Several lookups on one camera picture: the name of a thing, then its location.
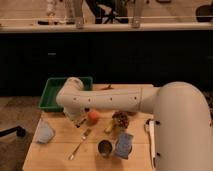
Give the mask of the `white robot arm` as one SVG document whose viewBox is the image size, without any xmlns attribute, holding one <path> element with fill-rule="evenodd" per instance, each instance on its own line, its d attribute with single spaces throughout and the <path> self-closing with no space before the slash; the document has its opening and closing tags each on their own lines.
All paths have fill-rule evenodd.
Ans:
<svg viewBox="0 0 213 171">
<path fill-rule="evenodd" d="M 186 82 L 161 87 L 85 91 L 76 77 L 65 81 L 56 102 L 70 119 L 83 108 L 154 116 L 156 171 L 213 171 L 213 122 L 203 93 Z"/>
</svg>

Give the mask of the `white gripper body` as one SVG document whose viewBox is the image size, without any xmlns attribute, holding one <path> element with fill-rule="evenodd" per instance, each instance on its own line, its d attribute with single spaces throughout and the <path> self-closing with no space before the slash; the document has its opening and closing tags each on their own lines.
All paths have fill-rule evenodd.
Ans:
<svg viewBox="0 0 213 171">
<path fill-rule="evenodd" d="M 86 119 L 86 112 L 84 109 L 71 109 L 71 108 L 65 108 L 64 114 L 66 117 L 69 118 L 70 121 L 72 121 L 74 124 L 80 124 L 83 120 Z"/>
</svg>

